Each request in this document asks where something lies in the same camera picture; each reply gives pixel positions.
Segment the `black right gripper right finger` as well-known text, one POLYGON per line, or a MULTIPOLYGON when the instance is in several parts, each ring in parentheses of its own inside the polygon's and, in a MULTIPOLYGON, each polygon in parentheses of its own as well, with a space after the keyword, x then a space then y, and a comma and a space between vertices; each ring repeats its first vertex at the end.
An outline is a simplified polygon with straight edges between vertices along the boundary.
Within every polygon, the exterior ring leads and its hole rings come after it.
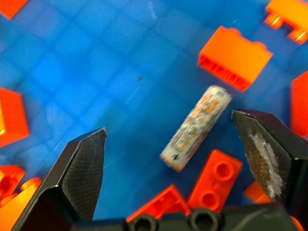
POLYGON ((308 141, 269 113, 237 109, 231 117, 267 197, 292 215, 308 215, 308 141))

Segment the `orange toy building brick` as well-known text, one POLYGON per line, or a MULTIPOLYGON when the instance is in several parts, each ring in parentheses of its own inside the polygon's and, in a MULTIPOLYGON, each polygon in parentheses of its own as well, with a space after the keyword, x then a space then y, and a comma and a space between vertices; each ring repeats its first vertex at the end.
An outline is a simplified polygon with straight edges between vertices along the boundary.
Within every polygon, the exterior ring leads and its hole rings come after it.
POLYGON ((32 178, 21 185, 19 193, 0 201, 0 231, 12 230, 40 183, 40 178, 32 178))
POLYGON ((244 191, 244 196, 256 204, 271 203, 256 180, 244 191))
POLYGON ((302 45, 308 41, 308 2, 304 0, 271 0, 265 8, 264 23, 274 29, 282 25, 292 28, 288 38, 302 45))
POLYGON ((242 161, 219 150, 213 150, 190 194, 188 205, 191 208, 205 207, 219 213, 242 166, 242 161))
POLYGON ((0 201, 13 194, 24 175, 25 171, 17 165, 0 166, 0 201))
POLYGON ((21 94, 0 87, 0 148, 30 134, 21 94))
POLYGON ((174 184, 171 184, 157 196, 131 214, 126 221, 131 222, 137 216, 147 214, 155 219, 160 219, 163 215, 171 213, 182 213, 188 216, 191 213, 189 206, 179 193, 174 184))
POLYGON ((308 139, 308 71, 291 85, 291 130, 308 139))
POLYGON ((201 49, 197 64, 234 89, 244 92, 257 79, 273 53, 234 28, 220 26, 201 49))
POLYGON ((11 20, 29 0, 0 0, 0 14, 11 20))
POLYGON ((290 216, 290 219, 292 220, 293 224, 297 228, 298 231, 305 231, 305 229, 302 227, 300 222, 293 216, 290 216))

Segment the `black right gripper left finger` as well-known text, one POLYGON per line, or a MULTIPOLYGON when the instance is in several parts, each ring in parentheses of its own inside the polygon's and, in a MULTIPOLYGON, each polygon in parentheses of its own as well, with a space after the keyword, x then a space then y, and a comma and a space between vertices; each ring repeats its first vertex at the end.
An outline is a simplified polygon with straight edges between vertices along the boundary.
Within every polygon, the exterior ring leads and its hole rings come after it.
POLYGON ((70 231, 91 221, 103 181, 105 128, 69 141, 12 231, 70 231))

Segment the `blue plastic bin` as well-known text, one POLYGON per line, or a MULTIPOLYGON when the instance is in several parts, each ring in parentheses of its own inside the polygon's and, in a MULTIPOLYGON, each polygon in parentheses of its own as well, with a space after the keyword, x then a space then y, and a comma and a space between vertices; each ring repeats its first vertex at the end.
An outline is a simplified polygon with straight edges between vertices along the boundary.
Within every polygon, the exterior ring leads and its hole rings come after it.
POLYGON ((126 218, 171 184, 188 198, 214 149, 242 161, 226 205, 246 205, 254 181, 232 109, 290 124, 290 86, 308 71, 308 42, 264 23, 270 0, 29 0, 0 15, 0 87, 22 95, 30 134, 0 148, 0 165, 43 178, 67 143, 105 128, 103 184, 94 218, 126 218), (263 43, 269 60, 239 92, 197 66, 219 26, 263 43), (210 85, 232 101, 181 172, 160 153, 210 85))

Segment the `white orange printed battery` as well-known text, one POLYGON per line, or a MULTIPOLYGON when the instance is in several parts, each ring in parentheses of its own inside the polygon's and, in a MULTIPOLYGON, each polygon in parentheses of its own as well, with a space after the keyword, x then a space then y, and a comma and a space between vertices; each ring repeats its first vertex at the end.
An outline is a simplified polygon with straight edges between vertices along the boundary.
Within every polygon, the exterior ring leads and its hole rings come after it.
POLYGON ((160 154, 168 167, 184 169, 231 100, 223 87, 211 85, 205 91, 160 154))

